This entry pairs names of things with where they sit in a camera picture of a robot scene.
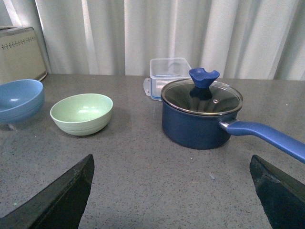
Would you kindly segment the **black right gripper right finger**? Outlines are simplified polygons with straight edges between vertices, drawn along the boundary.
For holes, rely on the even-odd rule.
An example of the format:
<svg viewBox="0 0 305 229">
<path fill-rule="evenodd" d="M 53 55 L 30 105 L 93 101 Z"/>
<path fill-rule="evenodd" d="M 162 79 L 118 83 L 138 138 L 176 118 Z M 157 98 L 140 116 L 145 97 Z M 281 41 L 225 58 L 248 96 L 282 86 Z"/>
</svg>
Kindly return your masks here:
<svg viewBox="0 0 305 229">
<path fill-rule="evenodd" d="M 303 229 L 305 185 L 258 155 L 252 156 L 249 169 L 271 227 Z"/>
</svg>

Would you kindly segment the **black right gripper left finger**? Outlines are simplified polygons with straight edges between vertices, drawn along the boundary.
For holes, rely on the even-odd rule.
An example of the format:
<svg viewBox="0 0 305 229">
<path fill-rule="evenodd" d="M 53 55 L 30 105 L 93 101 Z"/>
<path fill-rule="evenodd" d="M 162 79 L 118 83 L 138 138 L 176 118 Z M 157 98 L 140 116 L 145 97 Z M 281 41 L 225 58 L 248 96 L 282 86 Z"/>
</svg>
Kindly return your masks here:
<svg viewBox="0 0 305 229">
<path fill-rule="evenodd" d="M 91 193 L 91 154 L 29 201 L 0 219 L 2 229 L 76 229 Z"/>
</svg>

